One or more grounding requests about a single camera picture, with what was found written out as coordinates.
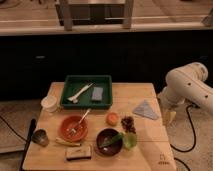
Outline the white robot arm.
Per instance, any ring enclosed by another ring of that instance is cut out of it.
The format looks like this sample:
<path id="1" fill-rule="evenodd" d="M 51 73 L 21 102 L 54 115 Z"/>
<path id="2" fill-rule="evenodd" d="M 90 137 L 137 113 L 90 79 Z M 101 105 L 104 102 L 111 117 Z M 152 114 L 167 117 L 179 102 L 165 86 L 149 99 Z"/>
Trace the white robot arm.
<path id="1" fill-rule="evenodd" d="M 165 126 L 173 121 L 176 116 L 175 108 L 185 100 L 213 114 L 213 88 L 205 84 L 207 78 L 208 70 L 200 62 L 172 69 L 166 74 L 166 86 L 157 95 Z"/>

